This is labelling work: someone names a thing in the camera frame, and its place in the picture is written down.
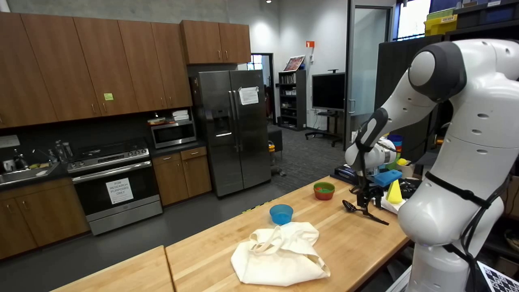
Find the black monitor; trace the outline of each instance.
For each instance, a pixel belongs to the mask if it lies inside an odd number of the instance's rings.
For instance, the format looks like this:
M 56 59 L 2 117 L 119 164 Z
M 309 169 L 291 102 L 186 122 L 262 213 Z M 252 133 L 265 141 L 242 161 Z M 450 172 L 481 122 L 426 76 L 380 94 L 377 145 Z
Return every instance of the black monitor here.
M 346 73 L 312 76 L 312 107 L 344 110 Z

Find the cabinet door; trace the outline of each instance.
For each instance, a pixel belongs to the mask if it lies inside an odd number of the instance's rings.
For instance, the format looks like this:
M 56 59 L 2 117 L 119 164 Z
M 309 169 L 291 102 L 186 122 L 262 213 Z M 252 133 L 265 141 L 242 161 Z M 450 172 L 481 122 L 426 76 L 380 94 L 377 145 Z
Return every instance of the cabinet door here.
M 151 23 L 119 21 L 142 110 L 166 109 L 163 76 Z
M 15 200 L 0 200 L 0 260 L 36 248 Z
M 20 15 L 0 13 L 0 36 L 0 128 L 56 122 Z
M 40 247 L 88 232 L 69 179 L 20 188 L 15 198 Z
M 187 59 L 179 24 L 155 23 L 153 33 L 158 46 L 160 67 L 166 102 L 171 109 L 192 107 Z
M 119 21 L 75 18 L 104 115 L 140 112 Z
M 156 157 L 153 162 L 160 183 L 163 206 L 190 198 L 179 154 L 161 156 Z
M 207 148 L 182 151 L 182 166 L 190 196 L 211 192 Z
M 228 63 L 250 62 L 250 36 L 249 26 L 221 24 L 223 54 Z
M 59 120 L 100 117 L 93 80 L 72 18 L 22 16 Z
M 189 63 L 224 63 L 218 23 L 182 21 Z

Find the sink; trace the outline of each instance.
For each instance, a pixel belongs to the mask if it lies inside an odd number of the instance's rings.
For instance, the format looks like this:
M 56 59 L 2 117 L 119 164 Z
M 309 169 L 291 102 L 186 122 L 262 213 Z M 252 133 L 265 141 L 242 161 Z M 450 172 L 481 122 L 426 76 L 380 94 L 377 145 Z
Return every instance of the sink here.
M 0 175 L 0 187 L 44 179 L 44 177 L 49 177 L 56 169 L 57 166 L 51 166 L 44 169 L 25 169 L 25 170 L 7 172 Z

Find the wooden table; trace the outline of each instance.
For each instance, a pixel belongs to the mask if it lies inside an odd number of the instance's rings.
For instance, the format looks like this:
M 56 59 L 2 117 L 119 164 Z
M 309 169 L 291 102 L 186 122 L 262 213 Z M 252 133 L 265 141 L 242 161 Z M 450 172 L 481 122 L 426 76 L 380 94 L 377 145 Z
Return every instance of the wooden table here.
M 294 291 L 357 291 L 406 243 L 408 235 L 392 213 L 372 208 L 390 226 L 344 211 L 343 200 L 356 203 L 351 185 L 327 177 L 336 185 L 330 201 L 319 201 L 312 185 L 218 224 L 166 248 L 179 292 L 192 291 L 288 291 L 283 287 L 241 284 L 231 265 L 236 247 L 262 227 L 273 227 L 270 208 L 291 205 L 294 221 L 312 222 L 320 230 L 315 250 L 332 271 L 332 278 L 293 286 Z
M 173 292 L 176 287 L 168 266 L 164 247 L 158 247 L 57 291 Z

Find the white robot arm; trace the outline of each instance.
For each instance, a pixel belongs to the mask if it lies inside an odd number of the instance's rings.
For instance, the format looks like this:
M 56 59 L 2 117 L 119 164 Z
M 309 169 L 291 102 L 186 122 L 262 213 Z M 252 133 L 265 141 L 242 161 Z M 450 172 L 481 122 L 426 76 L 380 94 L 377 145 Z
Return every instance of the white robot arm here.
M 427 46 L 346 151 L 349 166 L 374 167 L 377 159 L 370 153 L 377 153 L 383 133 L 421 122 L 440 102 L 453 104 L 439 159 L 400 211 L 404 232 L 416 242 L 409 291 L 466 291 L 469 265 L 460 252 L 471 258 L 484 247 L 503 213 L 495 193 L 519 153 L 518 78 L 516 42 L 474 39 Z M 468 242 L 469 226 L 474 230 Z

